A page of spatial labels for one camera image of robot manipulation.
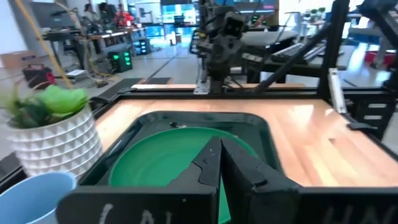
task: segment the wooden table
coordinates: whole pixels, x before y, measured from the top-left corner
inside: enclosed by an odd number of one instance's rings
[[[193,88],[193,85],[148,87]],[[363,133],[350,131],[347,120],[322,100],[122,100],[96,121],[104,151],[136,118],[153,111],[256,114],[270,126],[285,175],[304,186],[398,185],[398,163]]]

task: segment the light blue cup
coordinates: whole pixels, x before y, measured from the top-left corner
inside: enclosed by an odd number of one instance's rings
[[[58,202],[76,187],[68,172],[49,172],[28,178],[0,195],[0,223],[57,224]]]

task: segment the monitor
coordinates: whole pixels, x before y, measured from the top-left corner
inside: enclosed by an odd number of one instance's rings
[[[68,13],[55,3],[31,2],[30,6],[41,28],[75,26]]]

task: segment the floor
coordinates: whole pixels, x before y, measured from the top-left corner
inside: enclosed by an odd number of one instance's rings
[[[77,88],[87,88],[90,96],[97,96],[113,86],[123,78],[148,78],[151,75],[154,77],[172,77],[175,84],[195,83],[198,74],[198,59],[194,55],[188,53],[186,46],[160,46],[161,50],[153,52],[150,55],[139,56],[133,59],[133,70],[119,74],[116,79],[110,82],[109,85],[103,88],[90,88],[92,81],[86,79],[75,84]],[[351,58],[349,69],[342,72],[343,86],[379,86],[385,79],[388,78],[387,72],[378,71],[369,68],[364,62],[365,50],[369,49],[366,44],[358,46],[354,55]],[[71,57],[63,57],[62,64],[64,67],[72,65],[74,61]],[[48,59],[44,59],[44,64],[52,67]],[[262,78],[267,77],[268,73],[263,73]],[[20,70],[7,70],[0,68],[0,96],[4,96],[9,92],[10,87],[17,80],[22,79]],[[289,83],[304,83],[306,86],[316,86],[318,79],[310,77],[299,77],[295,75],[288,75],[287,82]],[[29,90],[24,83],[19,87],[21,94],[29,94]],[[384,143],[398,153],[398,139],[395,133],[398,131],[398,118],[394,116],[392,119],[387,134],[384,138]],[[6,128],[0,126],[0,141],[6,137]],[[3,149],[0,150],[0,159],[11,153],[9,146],[3,144]]]

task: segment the white planter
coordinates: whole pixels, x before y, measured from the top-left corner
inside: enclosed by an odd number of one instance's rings
[[[69,171],[79,178],[103,153],[88,106],[56,124],[9,130],[12,148],[29,176]]]

